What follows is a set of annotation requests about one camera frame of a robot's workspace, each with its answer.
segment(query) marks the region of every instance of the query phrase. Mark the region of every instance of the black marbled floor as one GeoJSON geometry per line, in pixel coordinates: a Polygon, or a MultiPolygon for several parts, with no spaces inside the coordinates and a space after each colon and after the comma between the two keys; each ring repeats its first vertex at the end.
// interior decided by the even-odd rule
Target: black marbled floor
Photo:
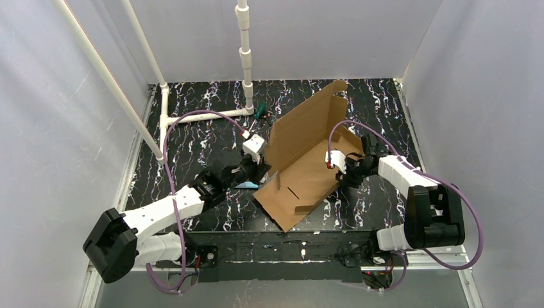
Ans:
{"type": "MultiPolygon", "coordinates": [[[[255,81],[255,104],[266,102],[271,121],[281,117],[312,96],[331,80],[255,81]]],[[[406,123],[393,80],[347,80],[348,90],[341,93],[350,102],[349,119],[366,123],[382,132],[409,162],[419,165],[416,150],[406,123]]],[[[196,109],[231,110],[244,105],[241,84],[234,81],[211,83],[174,83],[176,105],[169,106],[170,116],[180,116],[196,109]]],[[[158,140],[160,93],[151,107],[148,128],[158,140]]],[[[263,138],[268,138],[269,125],[253,117],[236,119],[263,138]]],[[[225,164],[240,159],[242,137],[224,120],[181,124],[171,134],[169,161],[180,189],[208,163],[218,157],[225,164]]],[[[232,189],[227,200],[215,209],[184,221],[193,231],[277,231],[278,227],[255,204],[253,191],[232,189]]],[[[169,193],[167,178],[151,150],[143,144],[134,173],[126,209],[136,209],[159,200],[169,193]]],[[[293,230],[372,230],[397,225],[404,219],[404,197],[388,182],[373,176],[360,189],[337,191],[319,205],[293,230]]]]}

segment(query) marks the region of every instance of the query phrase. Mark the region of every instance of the pvc pipe joint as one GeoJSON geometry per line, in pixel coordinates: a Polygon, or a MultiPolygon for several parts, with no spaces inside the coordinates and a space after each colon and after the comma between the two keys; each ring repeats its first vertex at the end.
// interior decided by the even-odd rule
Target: pvc pipe joint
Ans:
{"type": "Polygon", "coordinates": [[[249,85],[246,85],[246,82],[242,82],[242,86],[244,87],[244,96],[246,98],[252,98],[253,97],[253,82],[251,82],[249,85]]]}

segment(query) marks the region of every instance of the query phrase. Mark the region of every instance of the gray wall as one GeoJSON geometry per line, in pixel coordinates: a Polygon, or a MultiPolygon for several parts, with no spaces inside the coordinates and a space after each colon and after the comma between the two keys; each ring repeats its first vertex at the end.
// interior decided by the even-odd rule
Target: gray wall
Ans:
{"type": "MultiPolygon", "coordinates": [[[[132,0],[167,81],[243,78],[236,0],[132,0]]],[[[249,0],[254,80],[402,77],[442,0],[249,0]]],[[[119,1],[104,1],[156,83],[119,1]]]]}
{"type": "Polygon", "coordinates": [[[483,219],[474,275],[486,307],[544,302],[542,55],[542,1],[445,0],[404,78],[427,169],[483,219]]]}
{"type": "MultiPolygon", "coordinates": [[[[104,27],[93,4],[76,11],[104,27]]],[[[141,112],[147,85],[100,37],[141,112]]],[[[115,205],[135,129],[49,1],[0,8],[0,99],[0,307],[76,307],[81,246],[115,205]]]]}

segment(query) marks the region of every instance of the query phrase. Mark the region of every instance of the cardboard box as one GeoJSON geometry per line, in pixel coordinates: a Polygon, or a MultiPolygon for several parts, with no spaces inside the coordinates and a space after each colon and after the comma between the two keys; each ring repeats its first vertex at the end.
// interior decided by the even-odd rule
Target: cardboard box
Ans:
{"type": "MultiPolygon", "coordinates": [[[[264,158],[276,177],[253,195],[285,232],[339,186],[338,169],[327,169],[325,153],[330,131],[345,119],[348,106],[334,93],[346,89],[344,81],[335,80],[272,126],[264,158]]],[[[341,126],[331,149],[362,154],[361,138],[341,126]]]]}

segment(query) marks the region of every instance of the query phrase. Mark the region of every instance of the purple cable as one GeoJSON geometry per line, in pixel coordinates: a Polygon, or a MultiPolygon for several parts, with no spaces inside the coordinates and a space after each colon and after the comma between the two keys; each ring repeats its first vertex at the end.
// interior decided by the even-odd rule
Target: purple cable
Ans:
{"type": "MultiPolygon", "coordinates": [[[[167,156],[167,153],[168,153],[168,147],[167,147],[168,136],[170,136],[170,133],[174,129],[174,126],[176,126],[182,119],[184,119],[187,116],[193,116],[193,115],[196,115],[196,114],[215,114],[217,116],[221,116],[221,117],[225,118],[227,121],[234,124],[234,126],[236,126],[238,129],[240,129],[240,131],[242,131],[242,133],[245,131],[245,129],[242,126],[240,126],[240,124],[236,123],[236,121],[234,121],[230,117],[228,117],[228,116],[226,116],[224,114],[221,114],[219,112],[216,112],[216,111],[211,111],[211,110],[195,110],[195,111],[187,112],[186,114],[179,117],[176,121],[174,121],[174,123],[172,123],[172,125],[170,125],[170,127],[168,128],[168,131],[166,131],[166,135],[164,136],[164,144],[163,144],[163,147],[162,147],[162,149],[163,149],[162,153],[163,153],[163,156],[165,157],[165,159],[164,159],[164,169],[165,169],[166,175],[168,177],[168,182],[170,184],[170,190],[172,192],[172,196],[176,196],[176,187],[174,186],[174,178],[172,177],[172,172],[170,171],[170,168],[168,166],[168,159],[166,159],[166,156],[167,156]]],[[[183,284],[183,281],[186,278],[186,275],[185,275],[185,267],[186,267],[185,258],[186,258],[186,256],[185,256],[185,238],[183,236],[183,226],[182,226],[182,220],[180,218],[180,211],[178,210],[178,204],[176,202],[176,198],[172,198],[172,201],[173,201],[173,205],[174,205],[174,215],[176,216],[176,223],[178,225],[178,231],[180,233],[180,242],[182,244],[182,272],[181,272],[181,279],[180,279],[179,283],[177,283],[175,286],[168,286],[167,284],[164,284],[160,280],[160,278],[157,276],[157,274],[153,271],[153,267],[151,266],[151,264],[147,263],[146,264],[146,269],[148,271],[149,279],[151,280],[153,285],[159,291],[161,291],[163,293],[166,293],[166,294],[174,295],[174,294],[178,294],[177,290],[181,287],[181,285],[183,284]]],[[[187,292],[191,287],[192,286],[189,286],[187,289],[185,289],[183,291],[180,291],[180,293],[187,292]]]]}
{"type": "Polygon", "coordinates": [[[365,124],[362,124],[362,123],[359,123],[359,122],[356,122],[356,121],[352,121],[352,120],[340,121],[330,131],[330,135],[328,136],[328,144],[327,144],[327,150],[328,150],[328,163],[327,163],[327,165],[328,166],[331,166],[331,164],[330,164],[331,163],[330,144],[332,142],[332,135],[334,134],[334,131],[336,130],[336,128],[338,128],[338,126],[340,126],[340,125],[342,125],[344,123],[351,123],[351,124],[359,125],[359,126],[363,127],[364,129],[370,131],[371,133],[376,135],[376,137],[378,137],[379,139],[384,141],[385,144],[387,144],[389,149],[397,156],[398,161],[400,161],[403,164],[403,166],[405,166],[405,167],[407,167],[409,169],[412,169],[418,175],[424,176],[424,177],[426,177],[426,178],[428,178],[430,180],[433,180],[435,182],[439,182],[440,184],[444,185],[445,187],[453,190],[462,199],[462,201],[464,201],[464,204],[466,204],[466,207],[468,207],[468,210],[470,211],[470,213],[474,217],[474,220],[476,221],[476,228],[478,229],[478,247],[476,249],[476,253],[474,254],[474,257],[472,257],[472,260],[468,261],[467,264],[463,264],[463,265],[460,265],[460,266],[454,266],[454,265],[451,265],[451,264],[447,264],[444,261],[438,259],[438,257],[436,257],[432,252],[430,252],[426,248],[424,248],[423,251],[426,252],[431,258],[433,258],[438,264],[444,266],[445,268],[449,268],[451,270],[454,270],[454,269],[455,270],[466,270],[467,268],[470,268],[471,266],[473,266],[480,259],[480,256],[482,255],[482,251],[484,250],[484,230],[482,228],[482,222],[480,220],[480,216],[478,215],[478,213],[476,212],[476,209],[474,209],[474,206],[468,200],[468,198],[458,188],[456,188],[454,185],[452,185],[452,184],[450,184],[450,183],[448,183],[448,182],[446,182],[446,181],[444,181],[444,180],[442,180],[442,179],[440,179],[440,178],[438,178],[436,176],[426,174],[423,171],[420,171],[420,170],[414,168],[414,166],[410,165],[408,162],[406,162],[405,160],[400,158],[400,155],[398,154],[395,147],[384,136],[382,136],[380,133],[376,132],[375,130],[373,130],[369,126],[366,126],[365,124]]]}

